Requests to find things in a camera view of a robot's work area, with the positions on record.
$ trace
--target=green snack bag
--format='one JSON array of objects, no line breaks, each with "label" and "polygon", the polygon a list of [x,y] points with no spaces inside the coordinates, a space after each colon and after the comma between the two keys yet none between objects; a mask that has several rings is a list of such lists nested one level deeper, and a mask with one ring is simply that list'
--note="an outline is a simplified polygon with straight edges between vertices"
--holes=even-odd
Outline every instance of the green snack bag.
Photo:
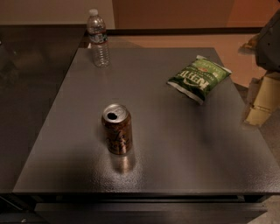
[{"label": "green snack bag", "polygon": [[167,83],[201,105],[210,91],[231,73],[229,69],[198,55],[191,65],[170,78]]}]

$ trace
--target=bottle cap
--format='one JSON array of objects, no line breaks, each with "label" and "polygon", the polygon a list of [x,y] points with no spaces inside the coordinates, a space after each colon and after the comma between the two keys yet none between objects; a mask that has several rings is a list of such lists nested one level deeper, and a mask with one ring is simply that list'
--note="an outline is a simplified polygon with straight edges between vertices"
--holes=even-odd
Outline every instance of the bottle cap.
[{"label": "bottle cap", "polygon": [[93,17],[94,17],[94,16],[97,16],[97,15],[98,15],[98,10],[97,10],[97,9],[92,9],[92,10],[90,10],[90,11],[89,11],[89,15],[90,15],[90,16],[93,16]]}]

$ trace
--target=clear plastic bottle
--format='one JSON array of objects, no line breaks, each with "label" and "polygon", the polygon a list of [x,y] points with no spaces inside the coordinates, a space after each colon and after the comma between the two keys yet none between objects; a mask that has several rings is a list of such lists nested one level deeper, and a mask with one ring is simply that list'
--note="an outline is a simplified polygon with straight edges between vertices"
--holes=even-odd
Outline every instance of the clear plastic bottle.
[{"label": "clear plastic bottle", "polygon": [[110,63],[106,25],[98,15],[98,10],[89,11],[87,32],[93,50],[94,64],[97,67],[107,67]]}]

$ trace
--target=bottle label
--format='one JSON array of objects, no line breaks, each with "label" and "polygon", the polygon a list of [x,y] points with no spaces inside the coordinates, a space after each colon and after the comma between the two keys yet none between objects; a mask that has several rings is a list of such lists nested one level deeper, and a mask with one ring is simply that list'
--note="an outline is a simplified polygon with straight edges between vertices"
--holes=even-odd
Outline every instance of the bottle label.
[{"label": "bottle label", "polygon": [[108,40],[106,32],[101,32],[101,33],[97,33],[97,34],[89,34],[89,38],[96,45],[105,43]]}]

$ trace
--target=brown can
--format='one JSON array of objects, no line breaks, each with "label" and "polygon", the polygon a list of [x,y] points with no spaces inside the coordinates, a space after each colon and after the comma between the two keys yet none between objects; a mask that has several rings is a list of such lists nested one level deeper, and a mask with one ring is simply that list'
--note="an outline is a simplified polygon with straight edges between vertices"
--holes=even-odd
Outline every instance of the brown can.
[{"label": "brown can", "polygon": [[102,115],[106,142],[109,151],[122,155],[132,147],[132,128],[130,112],[120,104],[107,106]]}]

